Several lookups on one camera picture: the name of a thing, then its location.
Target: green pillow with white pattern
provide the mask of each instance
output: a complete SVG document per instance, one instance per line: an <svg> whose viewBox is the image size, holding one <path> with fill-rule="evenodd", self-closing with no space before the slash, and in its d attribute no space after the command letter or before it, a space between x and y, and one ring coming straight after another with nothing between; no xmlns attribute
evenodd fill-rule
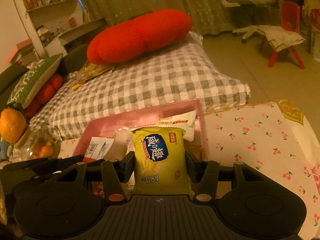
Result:
<svg viewBox="0 0 320 240"><path fill-rule="evenodd" d="M62 53L49 57L25 73L12 91L8 104L21 103L25 109L43 85L57 71L62 57Z"/></svg>

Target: blue logo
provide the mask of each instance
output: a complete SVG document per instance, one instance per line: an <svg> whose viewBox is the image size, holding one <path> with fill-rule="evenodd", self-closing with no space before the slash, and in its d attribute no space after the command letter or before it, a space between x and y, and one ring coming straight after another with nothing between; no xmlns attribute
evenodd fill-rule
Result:
<svg viewBox="0 0 320 240"><path fill-rule="evenodd" d="M150 160L152 160L153 162L160 162L168 157L168 148L161 135L150 134L146 136L143 140L146 144Z"/></svg>

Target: barcode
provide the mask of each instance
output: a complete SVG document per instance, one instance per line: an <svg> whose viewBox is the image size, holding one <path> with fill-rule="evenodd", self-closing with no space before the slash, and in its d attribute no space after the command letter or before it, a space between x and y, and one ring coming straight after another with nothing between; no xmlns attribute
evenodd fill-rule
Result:
<svg viewBox="0 0 320 240"><path fill-rule="evenodd" d="M94 153L94 151L96 150L98 144L97 143L90 143L87 152L85 153L86 157L92 157L92 154Z"/></svg>
<svg viewBox="0 0 320 240"><path fill-rule="evenodd" d="M109 143L104 143L104 145L102 146L102 148L98 154L97 160L102 159L104 157L109 145L110 145Z"/></svg>

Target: orange fruit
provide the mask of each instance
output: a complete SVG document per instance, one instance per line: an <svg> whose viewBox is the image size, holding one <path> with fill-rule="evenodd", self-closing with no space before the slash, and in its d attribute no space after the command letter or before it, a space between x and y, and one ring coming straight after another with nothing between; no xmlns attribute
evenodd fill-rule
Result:
<svg viewBox="0 0 320 240"><path fill-rule="evenodd" d="M43 146L44 146L44 144L42 144L40 142L35 142L35 144L32 147L32 153L35 155L38 155Z"/></svg>
<svg viewBox="0 0 320 240"><path fill-rule="evenodd" d="M23 114L15 109L7 108L0 115L0 134L8 143L16 143L27 126Z"/></svg>
<svg viewBox="0 0 320 240"><path fill-rule="evenodd" d="M49 156L51 156L52 154L53 154L53 148L52 148L51 146L46 145L46 146L43 146L43 147L41 148L41 151L40 151L40 153L39 153L39 157L40 157L40 158L49 157Z"/></svg>

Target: pink plastic tray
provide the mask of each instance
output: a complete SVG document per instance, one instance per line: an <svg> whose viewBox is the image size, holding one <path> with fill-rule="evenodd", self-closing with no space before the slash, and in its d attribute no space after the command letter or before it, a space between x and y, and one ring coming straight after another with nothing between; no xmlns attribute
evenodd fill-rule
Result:
<svg viewBox="0 0 320 240"><path fill-rule="evenodd" d="M197 110L195 138L191 143L189 143L189 145L191 145L191 147L195 146L196 148L202 147L202 158L205 159L208 152L206 141L207 136L199 99L180 101L160 106L151 106L92 120L84 130L84 133L73 152L73 156L84 154L92 137L114 136L116 130L123 127L135 129L155 125L158 121L158 117L165 118L193 110Z"/></svg>

